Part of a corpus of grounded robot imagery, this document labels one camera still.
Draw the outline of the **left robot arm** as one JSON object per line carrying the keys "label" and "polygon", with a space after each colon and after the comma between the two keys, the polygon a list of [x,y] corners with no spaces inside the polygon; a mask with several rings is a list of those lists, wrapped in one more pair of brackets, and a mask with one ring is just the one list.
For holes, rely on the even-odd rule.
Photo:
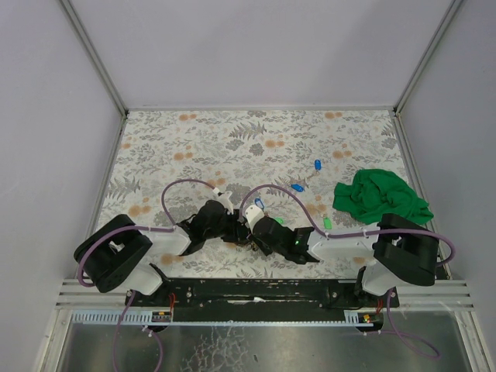
{"label": "left robot arm", "polygon": [[138,226],[129,216],[117,215],[74,251],[77,280],[101,293],[123,288],[152,295],[167,277],[143,261],[150,249],[185,257],[198,252],[210,239],[244,245],[250,235],[249,227],[239,219],[239,210],[230,211],[214,200],[169,228]]}

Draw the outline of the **spiral keyring with yellow handle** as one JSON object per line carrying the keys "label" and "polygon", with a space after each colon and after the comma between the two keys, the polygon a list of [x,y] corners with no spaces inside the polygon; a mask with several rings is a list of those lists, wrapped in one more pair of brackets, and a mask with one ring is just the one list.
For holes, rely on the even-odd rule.
{"label": "spiral keyring with yellow handle", "polygon": [[246,208],[243,212],[239,212],[239,216],[243,217],[243,224],[248,228],[246,239],[252,246],[252,250],[259,250],[265,256],[271,255],[274,251],[258,240],[253,234],[255,224],[263,217],[268,217],[268,213],[264,211],[265,205],[260,198],[255,198],[254,203]]}

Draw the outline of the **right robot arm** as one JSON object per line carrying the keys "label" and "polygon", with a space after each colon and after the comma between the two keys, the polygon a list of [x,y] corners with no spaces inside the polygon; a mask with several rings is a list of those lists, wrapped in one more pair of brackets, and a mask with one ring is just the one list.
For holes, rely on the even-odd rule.
{"label": "right robot arm", "polygon": [[255,205],[245,211],[250,237],[265,253],[296,264],[362,258],[358,289],[381,296],[400,285],[430,287],[436,281],[439,238],[395,214],[359,230],[290,229]]}

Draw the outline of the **green tag key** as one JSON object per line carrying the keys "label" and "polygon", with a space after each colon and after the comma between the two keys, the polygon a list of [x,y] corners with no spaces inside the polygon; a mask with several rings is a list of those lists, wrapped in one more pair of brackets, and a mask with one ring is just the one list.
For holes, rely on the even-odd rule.
{"label": "green tag key", "polygon": [[332,221],[331,221],[330,217],[325,212],[320,212],[319,215],[320,215],[320,218],[322,220],[323,228],[325,230],[331,230],[332,229]]}

